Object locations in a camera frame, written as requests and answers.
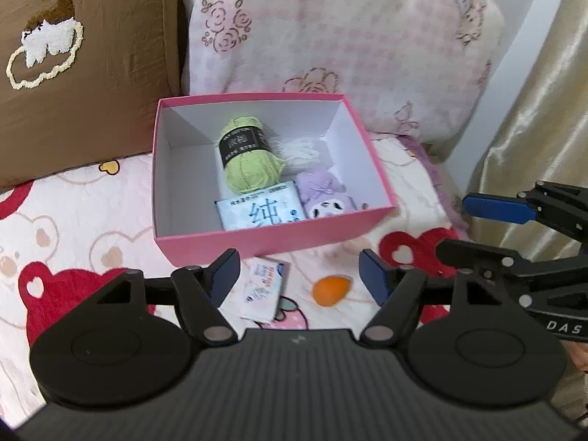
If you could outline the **white yarn bundle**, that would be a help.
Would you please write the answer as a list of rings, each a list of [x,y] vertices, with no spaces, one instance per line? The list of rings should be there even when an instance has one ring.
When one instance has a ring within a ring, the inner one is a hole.
[[[270,139],[274,154],[285,162],[285,170],[290,172],[310,170],[315,165],[328,164],[330,156],[326,144],[313,137],[298,139]]]

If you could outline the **orange makeup sponge egg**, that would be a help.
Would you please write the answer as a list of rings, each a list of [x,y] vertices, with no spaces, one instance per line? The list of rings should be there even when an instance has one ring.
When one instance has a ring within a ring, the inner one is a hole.
[[[345,299],[350,291],[352,280],[343,276],[328,276],[313,285],[312,298],[314,302],[327,308],[335,306]]]

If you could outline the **pink checked floral pillow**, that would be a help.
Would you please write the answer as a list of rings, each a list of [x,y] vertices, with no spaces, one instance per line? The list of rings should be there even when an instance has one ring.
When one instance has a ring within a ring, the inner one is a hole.
[[[491,0],[183,0],[188,94],[344,94],[370,132],[437,143],[484,91]]]

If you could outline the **green yarn ball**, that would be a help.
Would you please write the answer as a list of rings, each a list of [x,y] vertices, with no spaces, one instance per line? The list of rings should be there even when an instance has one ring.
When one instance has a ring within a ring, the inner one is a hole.
[[[277,184],[285,162],[277,157],[254,116],[232,119],[220,132],[218,151],[226,183],[235,194]]]

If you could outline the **pink cardboard box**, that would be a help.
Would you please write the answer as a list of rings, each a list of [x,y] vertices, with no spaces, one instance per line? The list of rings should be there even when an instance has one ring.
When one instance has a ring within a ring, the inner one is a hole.
[[[153,149],[154,241],[178,266],[353,239],[396,205],[341,94],[165,98]]]

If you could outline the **purple plush toy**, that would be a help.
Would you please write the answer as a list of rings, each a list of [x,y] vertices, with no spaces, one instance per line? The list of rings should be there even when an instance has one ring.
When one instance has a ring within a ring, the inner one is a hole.
[[[346,186],[325,168],[298,173],[295,184],[308,219],[358,211],[358,206],[347,192]]]

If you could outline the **brown embroidered pillow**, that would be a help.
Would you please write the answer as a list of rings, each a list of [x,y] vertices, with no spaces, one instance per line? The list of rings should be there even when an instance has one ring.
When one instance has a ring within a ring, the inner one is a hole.
[[[1,185],[147,153],[179,0],[1,0]]]

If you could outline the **bear print bed blanket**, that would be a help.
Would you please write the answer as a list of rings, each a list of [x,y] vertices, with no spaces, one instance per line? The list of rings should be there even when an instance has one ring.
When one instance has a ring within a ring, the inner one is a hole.
[[[464,238],[448,179],[423,147],[389,137],[376,149],[396,193],[398,209],[370,233],[298,252],[280,260],[288,275],[272,327],[280,330],[347,327],[359,331],[375,303],[358,275],[365,249],[390,247],[396,235],[410,242],[392,248],[391,262],[425,255],[435,267],[434,243]],[[29,367],[27,327],[46,327],[124,268],[165,277],[171,263],[154,242],[151,158],[140,155],[92,164],[5,192],[1,197],[1,416],[23,423],[43,399]],[[345,299],[317,305],[313,285],[328,276],[352,280]]]

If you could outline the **small white carton box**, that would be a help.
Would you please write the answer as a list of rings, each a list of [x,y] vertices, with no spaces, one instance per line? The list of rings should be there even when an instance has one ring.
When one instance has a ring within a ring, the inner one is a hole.
[[[241,263],[241,274],[222,304],[232,316],[255,323],[270,323],[277,313],[287,264],[267,258]]]

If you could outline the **blue wet wipes pack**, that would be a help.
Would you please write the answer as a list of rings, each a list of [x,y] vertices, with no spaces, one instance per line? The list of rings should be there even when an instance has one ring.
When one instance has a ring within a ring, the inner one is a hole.
[[[292,180],[216,201],[215,207],[225,231],[275,226],[307,219]]]

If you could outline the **gold satin curtain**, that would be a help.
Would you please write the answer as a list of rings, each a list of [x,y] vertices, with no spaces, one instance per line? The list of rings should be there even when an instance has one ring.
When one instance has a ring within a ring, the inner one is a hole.
[[[587,184],[587,0],[561,0],[469,191],[514,196],[539,180]]]

